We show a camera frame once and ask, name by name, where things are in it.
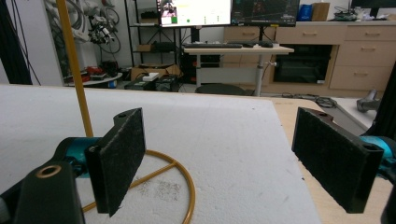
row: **white wall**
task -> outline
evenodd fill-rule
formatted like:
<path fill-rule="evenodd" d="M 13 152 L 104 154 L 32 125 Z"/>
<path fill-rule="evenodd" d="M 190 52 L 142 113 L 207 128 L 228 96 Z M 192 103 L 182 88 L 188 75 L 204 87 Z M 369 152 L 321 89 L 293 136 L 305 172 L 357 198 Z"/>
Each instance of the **white wall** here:
<path fill-rule="evenodd" d="M 16 1 L 20 15 L 21 23 L 26 39 L 29 60 L 41 85 L 45 86 L 62 86 L 61 70 L 56 60 L 53 41 L 50 33 L 50 27 L 47 23 L 47 14 L 43 1 Z M 7 0 L 8 11 L 13 18 L 11 0 Z M 20 40 L 21 27 L 18 24 Z M 9 83 L 6 72 L 0 64 L 0 83 Z M 32 82 L 37 85 L 37 81 L 32 74 Z"/>

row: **wooden cabinet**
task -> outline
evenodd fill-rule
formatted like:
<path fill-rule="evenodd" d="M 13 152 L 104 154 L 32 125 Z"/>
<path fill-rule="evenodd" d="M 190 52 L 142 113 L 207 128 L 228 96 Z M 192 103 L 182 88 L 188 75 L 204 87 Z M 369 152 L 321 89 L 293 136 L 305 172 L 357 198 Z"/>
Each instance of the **wooden cabinet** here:
<path fill-rule="evenodd" d="M 279 44 L 332 45 L 325 83 L 278 83 L 274 68 L 267 69 L 262 92 L 290 92 L 340 97 L 362 97 L 371 89 L 383 91 L 396 61 L 396 25 L 385 23 L 297 23 L 296 27 L 266 30 Z M 249 40 L 259 35 L 256 27 L 227 27 L 224 40 Z M 227 56 L 225 66 L 256 66 L 257 57 Z M 274 61 L 268 56 L 265 61 Z"/>
<path fill-rule="evenodd" d="M 396 27 L 348 26 L 330 89 L 384 91 L 396 60 Z"/>

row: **drawer handle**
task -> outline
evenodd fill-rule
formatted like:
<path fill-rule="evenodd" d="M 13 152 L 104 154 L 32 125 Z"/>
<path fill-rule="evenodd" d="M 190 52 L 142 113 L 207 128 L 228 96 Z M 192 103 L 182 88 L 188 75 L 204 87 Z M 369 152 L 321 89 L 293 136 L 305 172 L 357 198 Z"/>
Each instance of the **drawer handle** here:
<path fill-rule="evenodd" d="M 255 35 L 256 33 L 254 32 L 243 32 L 242 35 Z"/>
<path fill-rule="evenodd" d="M 303 32 L 303 35 L 317 35 L 317 32 L 313 32 L 313 33 L 308 33 L 308 32 Z"/>
<path fill-rule="evenodd" d="M 354 72 L 353 75 L 355 77 L 367 77 L 369 74 L 366 72 Z"/>
<path fill-rule="evenodd" d="M 361 51 L 375 51 L 376 47 L 361 47 Z"/>
<path fill-rule="evenodd" d="M 381 35 L 381 33 L 380 33 L 380 32 L 378 32 L 378 33 L 370 33 L 370 32 L 366 32 L 366 35 Z"/>

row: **blue container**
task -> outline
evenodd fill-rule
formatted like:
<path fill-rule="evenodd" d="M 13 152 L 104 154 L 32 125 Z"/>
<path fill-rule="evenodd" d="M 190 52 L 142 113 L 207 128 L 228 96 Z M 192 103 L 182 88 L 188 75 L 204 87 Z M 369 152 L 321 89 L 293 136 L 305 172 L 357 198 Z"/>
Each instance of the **blue container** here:
<path fill-rule="evenodd" d="M 301 5 L 297 21 L 311 21 L 312 5 Z"/>

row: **computer screen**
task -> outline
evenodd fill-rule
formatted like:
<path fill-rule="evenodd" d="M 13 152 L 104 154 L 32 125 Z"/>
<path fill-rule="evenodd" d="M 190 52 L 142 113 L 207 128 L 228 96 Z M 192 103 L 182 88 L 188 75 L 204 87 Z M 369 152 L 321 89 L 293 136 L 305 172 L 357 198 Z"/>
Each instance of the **computer screen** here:
<path fill-rule="evenodd" d="M 370 15 L 376 17 L 380 8 L 396 7 L 396 0 L 352 0 L 351 7 L 370 8 Z"/>
<path fill-rule="evenodd" d="M 230 25 L 231 0 L 156 0 L 162 27 Z"/>
<path fill-rule="evenodd" d="M 233 0 L 232 25 L 295 26 L 300 0 Z"/>

